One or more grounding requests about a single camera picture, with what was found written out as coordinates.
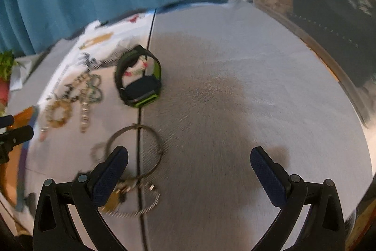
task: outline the bracelet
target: bracelet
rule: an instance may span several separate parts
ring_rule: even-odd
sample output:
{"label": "bracelet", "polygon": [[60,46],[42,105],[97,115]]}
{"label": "bracelet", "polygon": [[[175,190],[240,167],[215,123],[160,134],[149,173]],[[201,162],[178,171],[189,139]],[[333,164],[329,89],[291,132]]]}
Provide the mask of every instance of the bracelet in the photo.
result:
{"label": "bracelet", "polygon": [[85,133],[90,125],[90,104],[87,101],[83,101],[81,103],[81,123],[80,123],[80,131],[81,133]]}
{"label": "bracelet", "polygon": [[[63,117],[58,120],[55,120],[53,119],[53,114],[55,110],[58,108],[64,109]],[[67,123],[68,119],[71,118],[71,116],[72,106],[68,99],[57,100],[53,103],[53,105],[49,105],[47,107],[46,120],[52,128],[60,128],[64,126]]]}
{"label": "bracelet", "polygon": [[148,127],[148,126],[145,126],[143,124],[133,124],[131,126],[127,126],[123,129],[120,129],[119,131],[116,131],[110,138],[109,140],[107,141],[106,143],[106,147],[105,147],[105,158],[107,158],[109,155],[110,155],[110,148],[111,148],[111,145],[112,143],[114,142],[114,140],[116,138],[118,138],[120,135],[122,135],[123,133],[129,131],[129,130],[136,130],[136,129],[145,129],[146,131],[149,131],[151,134],[154,135],[155,137],[155,140],[157,141],[157,147],[158,147],[158,152],[157,154],[159,155],[159,159],[158,159],[158,162],[154,165],[154,167],[147,173],[145,174],[142,174],[142,175],[138,175],[138,176],[135,176],[135,177],[132,177],[132,178],[127,178],[126,180],[127,181],[138,181],[138,180],[141,180],[147,176],[150,176],[156,169],[157,167],[159,166],[159,164],[161,163],[162,161],[162,156],[163,156],[163,149],[162,149],[162,142],[161,142],[161,139],[159,137],[159,135],[151,128],[151,127]]}

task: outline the gray table surface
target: gray table surface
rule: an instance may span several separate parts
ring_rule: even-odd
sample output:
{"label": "gray table surface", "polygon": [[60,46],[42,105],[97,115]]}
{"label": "gray table surface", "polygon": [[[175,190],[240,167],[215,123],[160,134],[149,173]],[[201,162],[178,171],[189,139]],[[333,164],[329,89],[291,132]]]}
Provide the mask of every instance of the gray table surface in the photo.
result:
{"label": "gray table surface", "polygon": [[[372,180],[360,122],[294,34],[235,1],[157,15],[149,49],[163,88],[141,122],[160,133],[166,154],[151,178],[161,199],[145,217],[148,250],[250,250],[279,211],[251,169],[257,145],[305,181],[333,179],[344,217],[354,210]],[[144,170],[152,147],[143,135]]]}

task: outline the silver screw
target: silver screw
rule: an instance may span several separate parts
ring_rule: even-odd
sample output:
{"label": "silver screw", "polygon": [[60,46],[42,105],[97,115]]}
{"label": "silver screw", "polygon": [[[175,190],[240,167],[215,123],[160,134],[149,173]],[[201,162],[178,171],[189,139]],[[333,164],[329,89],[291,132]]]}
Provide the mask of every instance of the silver screw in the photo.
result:
{"label": "silver screw", "polygon": [[295,182],[295,183],[300,182],[300,177],[298,175],[291,175],[290,178],[292,182]]}
{"label": "silver screw", "polygon": [[328,186],[334,186],[334,182],[333,182],[332,180],[330,180],[330,179],[326,179],[326,180],[325,180],[325,183],[326,183],[326,185],[328,185]]}
{"label": "silver screw", "polygon": [[85,182],[87,179],[88,179],[88,176],[87,176],[87,175],[80,175],[80,176],[78,177],[78,181],[79,181],[79,182]]}
{"label": "silver screw", "polygon": [[44,182],[44,185],[45,186],[50,186],[52,184],[52,179],[47,179],[45,182]]}

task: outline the orange object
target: orange object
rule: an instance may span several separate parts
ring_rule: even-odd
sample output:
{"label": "orange object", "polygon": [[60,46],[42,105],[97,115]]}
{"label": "orange object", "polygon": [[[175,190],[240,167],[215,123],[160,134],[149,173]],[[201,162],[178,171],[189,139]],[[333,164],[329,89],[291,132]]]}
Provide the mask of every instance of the orange object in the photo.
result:
{"label": "orange object", "polygon": [[[33,107],[23,110],[21,113],[14,116],[14,124],[8,126],[7,130],[26,126],[33,114]],[[0,164],[0,191],[13,207],[17,204],[18,164],[21,150],[22,144],[13,147],[13,150],[9,152],[9,161]]]}
{"label": "orange object", "polygon": [[366,235],[373,222],[376,220],[376,200],[373,200],[360,216],[357,217],[354,229],[346,241],[346,251],[352,251]]}
{"label": "orange object", "polygon": [[85,43],[83,43],[83,45],[80,47],[80,49],[82,50],[82,49],[88,48],[90,46],[93,46],[95,44],[107,41],[112,37],[113,34],[114,34],[113,32],[110,32],[110,33],[106,33],[106,34],[103,34],[101,36],[97,36],[97,37],[94,37],[92,39],[89,39]]}

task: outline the necklace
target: necklace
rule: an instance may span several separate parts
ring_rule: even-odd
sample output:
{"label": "necklace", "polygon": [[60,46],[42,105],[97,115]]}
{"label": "necklace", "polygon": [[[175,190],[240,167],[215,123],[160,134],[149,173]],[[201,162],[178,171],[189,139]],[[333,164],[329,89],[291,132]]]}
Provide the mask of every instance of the necklace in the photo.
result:
{"label": "necklace", "polygon": [[[40,141],[46,138],[48,128],[60,128],[68,122],[72,117],[72,104],[76,101],[81,103],[80,131],[85,133],[90,125],[90,104],[99,103],[103,99],[103,93],[98,88],[101,81],[100,75],[90,74],[89,71],[86,71],[78,75],[72,83],[65,84],[64,86],[67,87],[65,93],[61,97],[55,94],[55,102],[46,108],[47,126],[41,128]],[[80,90],[78,95],[71,97],[72,92],[83,82],[86,83],[85,87]],[[63,117],[56,120],[53,114],[58,108],[63,108],[64,111]]]}

